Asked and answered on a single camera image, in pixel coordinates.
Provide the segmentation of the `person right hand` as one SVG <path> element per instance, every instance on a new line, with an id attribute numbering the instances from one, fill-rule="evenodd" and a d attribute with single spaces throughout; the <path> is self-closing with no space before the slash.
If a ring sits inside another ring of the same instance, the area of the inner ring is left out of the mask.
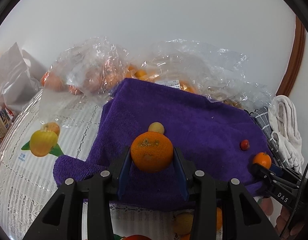
<path id="1" fill-rule="evenodd" d="M 271 221 L 272 224 L 274 224 L 274 229 L 278 235 L 280 235 L 287 224 L 287 221 L 290 217 L 289 210 L 281 206 L 281 211 L 279 215 L 274 214 L 274 205 L 272 198 L 260 198 L 258 200 L 258 204 L 261 207 L 262 211 L 265 213 L 265 215 L 268 217 L 268 219 Z M 294 239 L 298 233 L 303 229 L 304 224 L 297 224 L 294 226 L 291 230 L 286 229 L 284 234 L 281 236 L 281 239 Z"/>

